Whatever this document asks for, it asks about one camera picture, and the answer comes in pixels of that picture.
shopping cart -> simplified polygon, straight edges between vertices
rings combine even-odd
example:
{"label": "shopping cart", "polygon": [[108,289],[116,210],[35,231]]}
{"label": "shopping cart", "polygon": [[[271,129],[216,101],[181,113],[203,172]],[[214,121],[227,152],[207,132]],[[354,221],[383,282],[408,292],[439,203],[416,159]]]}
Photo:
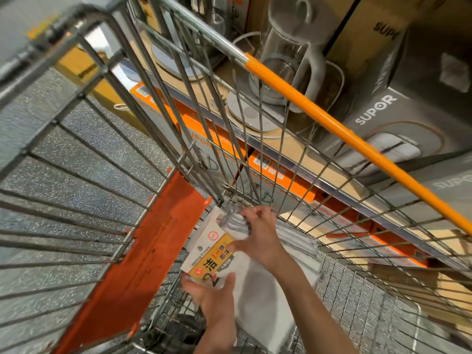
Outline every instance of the shopping cart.
{"label": "shopping cart", "polygon": [[[138,0],[115,0],[106,10],[78,5],[1,68],[0,353],[191,353],[204,330],[204,318],[179,286],[179,268],[188,254],[182,246],[214,206],[260,203],[257,182],[271,179],[260,176],[252,180],[244,154],[254,147],[261,159],[272,157],[277,179],[287,162],[283,147],[288,139],[298,141],[302,148],[291,166],[294,175],[289,187],[284,190],[276,182],[274,191],[288,194],[295,176],[309,179],[306,192],[321,188],[327,194],[323,201],[313,205],[305,196],[290,196],[297,199],[297,208],[320,213],[324,221],[307,228],[306,218],[296,217],[295,208],[278,216],[307,236],[319,237],[323,273],[315,291],[359,349],[367,353],[470,350],[472,316],[468,308],[472,298],[464,300],[461,295],[468,295],[471,272],[467,255],[451,248],[448,241],[467,243],[472,224],[183,6],[174,0],[147,1],[158,21],[163,20],[162,10],[168,12],[186,47],[170,41],[165,22],[159,22],[159,32],[151,28]],[[123,23],[112,16],[117,14]],[[121,51],[110,59],[101,58],[85,39],[103,23],[121,45]],[[195,77],[196,83],[190,83],[185,72],[180,74],[186,95],[163,81],[165,71],[154,64],[140,37],[142,29],[153,42],[167,48],[180,69],[180,57],[185,57],[202,72],[203,79]],[[205,47],[195,45],[195,35],[199,42],[208,42],[227,56],[233,80],[224,80],[212,71]],[[77,44],[97,65],[97,72],[81,86],[54,70],[56,62]],[[124,58],[135,67],[181,149],[168,140],[115,76],[113,69]],[[245,101],[263,112],[261,104],[239,92],[237,67],[253,72],[319,126],[387,172],[419,198],[416,203],[431,206],[438,213],[434,221],[450,221],[462,232],[439,237],[424,228],[432,220],[414,222],[402,214],[402,207],[374,208],[371,200],[379,197],[369,189],[363,198],[349,195],[350,186],[360,186],[356,175],[337,167],[334,159],[323,159],[317,173],[307,170],[309,155],[319,154],[310,145],[316,127],[304,139],[288,129],[286,122],[265,114],[281,129],[280,148],[270,147],[263,134],[250,135],[245,127],[242,131],[233,127],[222,89],[233,92],[240,106]],[[103,80],[115,89],[147,135],[90,96]],[[208,171],[208,160],[196,148],[173,98],[183,99],[195,111],[207,134],[210,129],[215,131],[217,140],[211,143],[211,151],[219,167],[224,159],[233,158],[240,165],[237,175],[246,173],[251,179],[246,188],[230,178],[221,186]],[[218,114],[211,111],[211,102]],[[218,126],[228,131],[232,152],[222,148]],[[217,151],[227,156],[221,160]],[[260,164],[263,173],[263,161]],[[333,169],[343,174],[341,184],[330,177]],[[331,199],[345,204],[333,216],[320,211]],[[336,221],[351,210],[359,213],[354,224],[373,221],[379,226],[364,238],[392,232],[404,239],[403,244],[413,244],[421,252],[385,256],[381,251],[386,244],[368,245],[349,232],[349,226]],[[324,222],[337,230],[319,232]],[[373,255],[346,255],[349,252],[337,246],[346,239],[326,241],[339,232]],[[395,275],[372,270],[368,260],[375,258],[387,261]],[[422,270],[441,274],[436,286],[417,279],[398,259],[434,259],[436,268]],[[446,285],[438,287],[438,282]],[[464,290],[448,286],[452,284]],[[440,315],[432,316],[434,310]],[[448,324],[449,318],[455,327]],[[265,352],[242,331],[235,351]],[[282,352],[304,352],[296,328]]]}

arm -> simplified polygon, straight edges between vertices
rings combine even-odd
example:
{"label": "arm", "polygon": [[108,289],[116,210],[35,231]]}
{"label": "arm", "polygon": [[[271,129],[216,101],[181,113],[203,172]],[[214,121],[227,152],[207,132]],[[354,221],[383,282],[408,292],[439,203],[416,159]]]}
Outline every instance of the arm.
{"label": "arm", "polygon": [[357,354],[349,337],[334,321],[306,279],[300,266],[287,253],[275,231],[276,216],[267,206],[241,211],[251,224],[251,236],[228,245],[260,262],[282,287],[308,354]]}
{"label": "arm", "polygon": [[205,333],[194,354],[229,354],[236,340],[233,289],[236,276],[228,274],[221,289],[199,285],[182,275],[182,289],[200,305],[206,319]]}

hand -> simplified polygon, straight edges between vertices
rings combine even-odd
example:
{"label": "hand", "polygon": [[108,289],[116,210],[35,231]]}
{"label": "hand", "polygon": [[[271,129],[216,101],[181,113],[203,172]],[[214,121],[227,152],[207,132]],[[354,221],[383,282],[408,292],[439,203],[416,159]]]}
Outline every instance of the hand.
{"label": "hand", "polygon": [[182,289],[200,305],[206,319],[206,337],[212,349],[228,350],[236,340],[235,305],[233,290],[236,274],[229,273],[221,289],[200,285],[182,275]]}
{"label": "hand", "polygon": [[251,224],[251,235],[233,241],[228,251],[242,251],[274,274],[277,264],[288,255],[275,231],[277,216],[268,206],[246,207],[239,213]]}

metal wire basket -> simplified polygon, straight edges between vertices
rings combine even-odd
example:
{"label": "metal wire basket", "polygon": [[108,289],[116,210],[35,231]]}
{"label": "metal wire basket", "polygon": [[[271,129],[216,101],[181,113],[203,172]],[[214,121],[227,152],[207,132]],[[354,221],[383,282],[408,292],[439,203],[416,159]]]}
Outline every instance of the metal wire basket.
{"label": "metal wire basket", "polygon": [[[449,244],[467,243],[472,224],[185,7],[174,0],[146,2],[159,29],[149,26],[138,0],[114,0],[106,10],[78,5],[1,69],[0,353],[192,352],[204,318],[179,287],[179,268],[187,255],[182,245],[214,206],[261,203],[263,181],[272,184],[269,205],[275,191],[284,194],[282,202],[295,199],[290,211],[282,213],[279,208],[279,218],[320,240],[323,273],[315,292],[360,351],[469,351],[472,301],[463,298],[470,295],[471,274],[467,255]],[[177,32],[178,44],[163,13]],[[109,59],[86,40],[101,24],[108,25],[121,46]],[[225,56],[221,67],[229,70],[226,77],[213,70],[208,48],[201,47],[206,43]],[[93,76],[79,86],[54,69],[78,44],[97,65]],[[152,45],[175,60],[180,80],[156,64],[149,52]],[[117,78],[115,67],[125,59],[143,82],[145,98],[155,104],[166,130]],[[185,71],[184,60],[193,77]],[[287,117],[280,122],[265,112],[260,103],[240,93],[240,69],[260,77],[319,126],[303,138],[287,127]],[[103,81],[115,89],[146,134],[90,95]],[[276,124],[279,137],[254,135],[244,123],[241,129],[233,126],[225,107],[230,92],[239,107],[241,102],[249,104]],[[201,123],[217,168],[227,169],[233,161],[236,174],[222,171],[221,180],[210,171],[209,158],[199,151],[183,112]],[[363,154],[369,160],[365,166],[372,162],[387,172],[419,198],[416,203],[430,206],[438,217],[413,221],[402,213],[407,205],[391,206],[370,189],[363,189],[365,196],[356,195],[353,189],[361,187],[356,175],[310,145],[320,127]],[[229,148],[222,145],[223,132]],[[287,153],[288,143],[301,144],[297,154]],[[260,153],[259,169],[249,162],[253,148]],[[320,164],[316,172],[313,156]],[[271,175],[263,171],[265,157]],[[285,187],[277,180],[283,168],[291,171],[285,172],[291,174]],[[255,170],[258,178],[251,175]],[[244,175],[249,182],[237,181]],[[305,194],[294,192],[297,177],[309,184]],[[322,201],[308,200],[315,189],[325,194]],[[343,205],[338,213],[322,211],[333,201]],[[306,215],[298,214],[301,209]],[[350,211],[355,211],[356,220],[341,225],[337,219]],[[306,219],[313,214],[324,220],[309,226]],[[450,221],[463,232],[425,229],[435,221]],[[336,229],[323,231],[324,224]],[[367,224],[375,227],[363,236],[350,232],[353,225]],[[348,238],[329,236],[339,233]],[[385,233],[401,238],[397,245],[414,245],[417,252],[386,256],[382,249],[388,244],[365,242]],[[369,255],[339,246],[348,240]],[[371,267],[372,260],[381,258],[394,274]],[[421,266],[423,272],[436,274],[435,284],[418,279],[415,269],[402,266],[402,260],[435,260],[435,268]],[[296,328],[282,351],[304,352]],[[265,349],[240,331],[235,352]]]}

supor logo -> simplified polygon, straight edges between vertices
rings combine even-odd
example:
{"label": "supor logo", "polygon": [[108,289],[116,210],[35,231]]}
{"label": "supor logo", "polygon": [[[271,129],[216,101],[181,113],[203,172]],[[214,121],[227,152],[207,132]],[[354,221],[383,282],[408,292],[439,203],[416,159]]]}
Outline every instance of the supor logo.
{"label": "supor logo", "polygon": [[467,183],[472,183],[472,175],[464,175],[463,177],[453,177],[449,180],[433,183],[433,186],[437,187],[438,189],[446,189],[448,187],[458,186],[464,181]]}
{"label": "supor logo", "polygon": [[374,108],[370,108],[364,112],[364,115],[360,116],[355,120],[356,123],[360,125],[364,125],[367,121],[375,117],[378,110],[384,110],[388,107],[389,104],[396,101],[398,98],[393,98],[391,95],[386,95],[382,98],[381,102],[377,102],[374,104]]}

